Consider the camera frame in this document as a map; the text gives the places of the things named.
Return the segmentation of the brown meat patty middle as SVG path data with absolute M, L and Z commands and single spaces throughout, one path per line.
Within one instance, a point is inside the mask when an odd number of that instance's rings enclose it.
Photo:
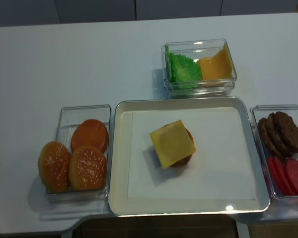
M 268 118 L 267 118 L 267 124 L 266 124 L 266 128 L 268 131 L 268 134 L 270 136 L 270 139 L 272 140 L 272 142 L 274 143 L 275 147 L 278 149 L 278 151 L 285 157 L 285 158 L 289 158 L 293 156 L 293 152 L 291 152 L 282 142 L 278 132 L 275 129 L 274 126 L 274 113 L 270 113 Z

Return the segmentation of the left sesame bun top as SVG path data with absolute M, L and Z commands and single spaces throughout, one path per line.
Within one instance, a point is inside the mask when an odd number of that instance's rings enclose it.
M 41 150 L 38 159 L 38 170 L 41 183 L 50 193 L 68 190 L 68 168 L 71 153 L 57 141 L 47 143 Z

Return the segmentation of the silver metal tray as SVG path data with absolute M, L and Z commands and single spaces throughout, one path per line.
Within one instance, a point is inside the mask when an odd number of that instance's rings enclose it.
M 134 112 L 229 107 L 237 109 L 240 115 L 250 155 L 250 166 L 255 188 L 254 198 L 228 200 L 215 198 L 130 198 L 128 196 L 132 114 Z M 121 102 L 115 110 L 108 203 L 110 210 L 117 216 L 242 214 L 265 211 L 270 204 L 270 198 L 244 102 L 237 97 Z

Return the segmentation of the red tomato slice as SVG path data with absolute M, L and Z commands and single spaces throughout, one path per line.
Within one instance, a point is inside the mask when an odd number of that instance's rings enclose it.
M 276 156 L 270 156 L 267 159 L 267 164 L 269 171 L 281 193 L 285 196 L 294 196 L 295 194 L 291 189 L 288 179 L 286 178 L 284 167 L 281 161 Z
M 291 189 L 298 195 L 298 161 L 295 159 L 287 159 L 284 170 Z

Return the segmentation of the red tomato slice right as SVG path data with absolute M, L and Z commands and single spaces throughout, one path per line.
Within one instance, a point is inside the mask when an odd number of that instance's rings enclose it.
M 298 195 L 298 161 L 295 159 L 287 159 L 284 170 L 291 189 Z

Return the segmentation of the yellow cheese slice in container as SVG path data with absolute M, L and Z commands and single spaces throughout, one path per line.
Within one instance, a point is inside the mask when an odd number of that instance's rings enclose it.
M 232 64 L 226 45 L 212 57 L 203 57 L 197 61 L 202 73 L 202 81 L 229 79 Z

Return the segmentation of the green lettuce leaf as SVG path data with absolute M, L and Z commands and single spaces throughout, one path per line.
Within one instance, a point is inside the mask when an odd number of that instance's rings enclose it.
M 197 89 L 202 79 L 201 68 L 193 59 L 182 54 L 173 54 L 165 46 L 169 82 L 172 90 Z

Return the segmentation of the clear lettuce cheese container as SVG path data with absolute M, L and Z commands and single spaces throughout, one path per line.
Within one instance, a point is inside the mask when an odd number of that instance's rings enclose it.
M 198 40 L 187 42 L 173 42 L 166 43 L 161 47 L 161 59 L 162 59 L 162 73 L 165 94 L 168 98 L 193 98 L 193 97 L 205 97 L 215 95 L 227 95 L 234 88 L 237 80 L 237 73 L 232 61 L 232 57 L 228 48 L 230 62 L 232 64 L 232 74 L 229 79 L 220 79 L 214 81 L 200 81 L 197 89 L 188 90 L 172 90 L 171 83 L 169 82 L 168 67 L 165 56 L 165 46 L 169 47 L 169 51 L 175 55 L 182 54 L 194 60 L 195 63 L 203 57 L 212 57 L 224 45 L 228 44 L 226 39 L 212 39 L 212 40 Z

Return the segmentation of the brown meat patty left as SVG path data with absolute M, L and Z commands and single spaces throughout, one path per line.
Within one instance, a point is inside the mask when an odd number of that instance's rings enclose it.
M 261 138 L 262 143 L 265 145 L 266 150 L 272 155 L 276 156 L 279 160 L 283 161 L 285 157 L 280 153 L 280 151 L 276 148 L 273 141 L 270 139 L 267 128 L 267 119 L 262 118 L 258 122 L 258 132 Z

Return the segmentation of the brown meat patty right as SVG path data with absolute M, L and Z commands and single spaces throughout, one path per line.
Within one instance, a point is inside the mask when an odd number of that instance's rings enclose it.
M 274 126 L 284 145 L 293 153 L 298 153 L 298 127 L 286 113 L 276 112 Z

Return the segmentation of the plain bun bottom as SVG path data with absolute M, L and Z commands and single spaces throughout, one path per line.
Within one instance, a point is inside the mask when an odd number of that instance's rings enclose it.
M 88 119 L 80 124 L 71 138 L 71 150 L 74 152 L 80 146 L 93 146 L 102 153 L 107 149 L 109 133 L 103 122 Z

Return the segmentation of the clear bun container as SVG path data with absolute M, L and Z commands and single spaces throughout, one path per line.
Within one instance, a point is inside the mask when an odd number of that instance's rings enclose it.
M 109 105 L 96 105 L 62 108 L 55 140 L 65 145 L 72 152 L 71 141 L 76 129 L 89 119 L 96 119 L 102 122 L 107 132 L 110 132 L 111 107 Z M 108 195 L 108 171 L 109 166 L 108 162 L 106 162 L 104 185 L 101 188 L 75 191 L 70 187 L 64 192 L 54 193 L 46 191 L 46 199 L 49 203 L 85 202 L 104 199 Z

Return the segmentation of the sesame bun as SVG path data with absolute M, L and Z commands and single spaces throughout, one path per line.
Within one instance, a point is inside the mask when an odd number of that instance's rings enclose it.
M 71 153 L 57 141 L 47 143 L 41 150 L 38 159 L 38 170 L 41 183 L 50 193 L 68 190 L 68 168 Z
M 80 146 L 69 162 L 69 181 L 75 191 L 99 190 L 105 187 L 107 159 L 93 146 Z

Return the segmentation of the right sesame bun top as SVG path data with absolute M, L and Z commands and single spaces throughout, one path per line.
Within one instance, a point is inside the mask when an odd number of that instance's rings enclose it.
M 75 191 L 99 190 L 105 187 L 107 159 L 93 146 L 80 146 L 69 162 L 69 181 Z

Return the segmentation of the clear patty tomato container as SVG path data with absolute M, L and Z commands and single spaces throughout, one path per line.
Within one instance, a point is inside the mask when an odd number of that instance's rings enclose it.
M 270 113 L 276 113 L 276 112 L 283 112 L 288 114 L 293 118 L 294 123 L 298 127 L 298 105 L 265 105 L 265 106 L 255 106 L 251 108 L 251 123 L 255 134 L 255 140 L 256 145 L 259 149 L 260 159 L 261 159 L 261 165 L 262 170 L 264 174 L 264 178 L 266 181 L 266 185 L 268 188 L 268 192 L 271 198 L 277 199 L 277 200 L 298 200 L 298 195 L 294 196 L 285 196 L 281 193 L 278 186 L 276 185 L 273 176 L 271 175 L 267 159 L 272 156 L 267 150 L 265 145 L 262 143 L 259 132 L 258 132 L 258 122 L 262 118 L 268 118 Z M 292 157 L 287 157 L 281 163 L 283 164 L 283 167 L 285 166 L 287 159 L 295 159 L 298 161 L 298 153 L 293 153 Z

